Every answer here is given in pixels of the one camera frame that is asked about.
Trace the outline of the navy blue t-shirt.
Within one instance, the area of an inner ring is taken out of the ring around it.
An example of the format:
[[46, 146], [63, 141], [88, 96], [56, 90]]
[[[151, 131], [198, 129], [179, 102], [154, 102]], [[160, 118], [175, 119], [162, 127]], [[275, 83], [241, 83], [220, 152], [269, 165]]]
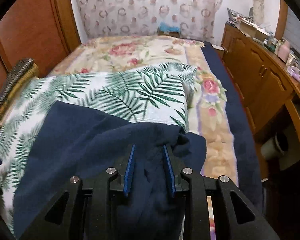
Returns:
[[200, 171], [206, 140], [176, 125], [133, 124], [96, 109], [55, 102], [31, 147], [14, 195], [14, 234], [20, 237], [51, 197], [78, 176], [83, 181], [114, 165], [135, 145], [135, 169], [117, 232], [133, 239], [178, 239], [181, 206], [168, 199], [162, 154], [169, 146], [187, 167]]

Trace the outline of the navy blue blanket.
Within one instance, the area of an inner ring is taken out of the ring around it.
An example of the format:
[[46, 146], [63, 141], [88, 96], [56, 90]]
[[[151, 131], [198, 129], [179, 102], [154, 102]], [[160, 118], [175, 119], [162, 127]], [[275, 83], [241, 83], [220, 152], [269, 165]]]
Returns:
[[239, 94], [212, 44], [206, 42], [202, 52], [212, 73], [215, 74], [226, 89], [227, 103], [225, 111], [230, 131], [234, 136], [239, 189], [254, 204], [258, 211], [262, 212], [263, 190], [260, 165], [255, 150], [253, 134]]

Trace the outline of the floral bedspread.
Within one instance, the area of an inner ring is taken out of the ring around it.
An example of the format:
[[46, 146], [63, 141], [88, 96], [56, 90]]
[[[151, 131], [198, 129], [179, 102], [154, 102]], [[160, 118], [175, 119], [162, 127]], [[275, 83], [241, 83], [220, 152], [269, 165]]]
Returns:
[[194, 93], [188, 104], [187, 132], [206, 140], [201, 174], [229, 176], [238, 182], [234, 136], [225, 111], [226, 89], [212, 73], [202, 48], [205, 43], [168, 36], [104, 37], [80, 45], [51, 72], [51, 76], [125, 72], [149, 65], [175, 62], [194, 66]]

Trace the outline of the palm leaf print cloth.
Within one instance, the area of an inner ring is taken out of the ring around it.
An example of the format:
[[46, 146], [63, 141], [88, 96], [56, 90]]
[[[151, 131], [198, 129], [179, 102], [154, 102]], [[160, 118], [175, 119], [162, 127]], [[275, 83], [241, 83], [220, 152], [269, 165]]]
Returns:
[[188, 104], [196, 69], [161, 63], [125, 72], [99, 72], [32, 78], [0, 125], [0, 214], [13, 229], [13, 200], [31, 147], [56, 101], [90, 107], [126, 121], [157, 122], [188, 129]]

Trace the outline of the wooden sideboard cabinet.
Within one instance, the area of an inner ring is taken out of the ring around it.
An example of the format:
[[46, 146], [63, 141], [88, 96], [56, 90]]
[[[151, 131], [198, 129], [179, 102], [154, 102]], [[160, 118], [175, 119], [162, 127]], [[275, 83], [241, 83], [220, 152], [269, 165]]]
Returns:
[[273, 53], [226, 24], [222, 38], [223, 63], [242, 99], [252, 133], [262, 137], [266, 127], [285, 108], [300, 144], [300, 83]]

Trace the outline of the yellow folded cloth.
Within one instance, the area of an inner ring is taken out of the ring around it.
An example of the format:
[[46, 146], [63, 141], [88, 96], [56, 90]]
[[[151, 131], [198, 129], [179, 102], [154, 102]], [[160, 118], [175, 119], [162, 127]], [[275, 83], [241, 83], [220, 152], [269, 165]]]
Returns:
[[22, 77], [12, 89], [12, 91], [8, 94], [7, 100], [0, 107], [0, 127], [2, 120], [4, 119], [6, 113], [8, 112], [12, 103], [16, 100], [17, 96], [20, 92], [25, 88], [25, 86], [33, 80], [35, 77], [38, 77], [39, 67], [34, 63], [34, 67], [32, 67], [24, 77]]

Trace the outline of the black patterned folded cloth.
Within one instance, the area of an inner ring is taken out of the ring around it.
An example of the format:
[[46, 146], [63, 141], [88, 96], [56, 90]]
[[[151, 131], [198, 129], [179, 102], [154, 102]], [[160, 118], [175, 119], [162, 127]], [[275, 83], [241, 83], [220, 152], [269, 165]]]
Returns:
[[0, 107], [7, 100], [8, 94], [15, 87], [16, 83], [25, 76], [25, 74], [34, 67], [34, 59], [25, 58], [17, 62], [17, 64], [8, 73], [0, 91]]

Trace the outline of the light blue cloth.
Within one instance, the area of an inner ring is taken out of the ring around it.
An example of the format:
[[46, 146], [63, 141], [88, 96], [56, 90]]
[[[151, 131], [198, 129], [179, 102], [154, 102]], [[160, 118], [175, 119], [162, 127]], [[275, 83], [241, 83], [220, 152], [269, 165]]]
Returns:
[[161, 22], [159, 25], [159, 30], [163, 33], [180, 33], [180, 28], [176, 26], [171, 26], [165, 22]]

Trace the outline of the purple small object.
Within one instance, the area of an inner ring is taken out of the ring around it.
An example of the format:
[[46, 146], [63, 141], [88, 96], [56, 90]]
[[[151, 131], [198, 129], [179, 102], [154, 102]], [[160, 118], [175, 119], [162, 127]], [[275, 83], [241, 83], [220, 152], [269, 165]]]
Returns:
[[296, 66], [287, 67], [288, 74], [296, 79], [296, 81], [300, 82], [300, 69]]

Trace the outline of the pink bottle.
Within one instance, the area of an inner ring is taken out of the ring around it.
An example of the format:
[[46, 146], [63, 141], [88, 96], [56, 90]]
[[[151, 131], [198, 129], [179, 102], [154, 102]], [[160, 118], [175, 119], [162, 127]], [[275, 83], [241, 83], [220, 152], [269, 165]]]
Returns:
[[281, 44], [281, 46], [279, 47], [277, 56], [284, 63], [286, 63], [288, 60], [289, 54], [290, 54], [290, 42], [288, 40], [284, 40], [283, 44]]

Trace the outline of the cardboard box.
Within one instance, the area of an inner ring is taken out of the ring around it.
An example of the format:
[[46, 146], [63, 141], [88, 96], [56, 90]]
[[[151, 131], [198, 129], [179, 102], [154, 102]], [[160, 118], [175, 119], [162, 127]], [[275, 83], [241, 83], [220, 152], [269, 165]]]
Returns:
[[262, 42], [264, 41], [264, 39], [268, 39], [268, 37], [270, 36], [270, 33], [265, 31], [263, 28], [260, 28], [258, 25], [255, 25], [254, 23], [243, 18], [240, 20], [238, 28], [246, 36], [256, 38]]

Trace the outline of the wooden louvered wardrobe door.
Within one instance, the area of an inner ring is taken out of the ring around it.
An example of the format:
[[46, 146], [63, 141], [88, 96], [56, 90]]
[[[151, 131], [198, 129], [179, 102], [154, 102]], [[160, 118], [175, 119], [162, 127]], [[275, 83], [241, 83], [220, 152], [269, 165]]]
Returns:
[[45, 77], [79, 44], [71, 0], [0, 0], [0, 89], [19, 60]]

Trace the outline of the grey window blind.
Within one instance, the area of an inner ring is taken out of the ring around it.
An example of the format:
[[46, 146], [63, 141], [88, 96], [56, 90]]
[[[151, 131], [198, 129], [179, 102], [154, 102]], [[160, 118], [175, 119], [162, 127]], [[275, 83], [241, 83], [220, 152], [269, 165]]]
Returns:
[[286, 27], [283, 37], [300, 54], [300, 21], [290, 7], [287, 10]]

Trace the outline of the floral patterned wall curtain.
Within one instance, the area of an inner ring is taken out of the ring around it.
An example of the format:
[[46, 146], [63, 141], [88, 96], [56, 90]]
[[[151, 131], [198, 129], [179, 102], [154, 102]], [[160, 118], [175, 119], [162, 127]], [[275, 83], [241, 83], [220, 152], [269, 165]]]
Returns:
[[77, 0], [89, 38], [155, 35], [161, 23], [182, 38], [213, 41], [215, 14], [223, 0]]

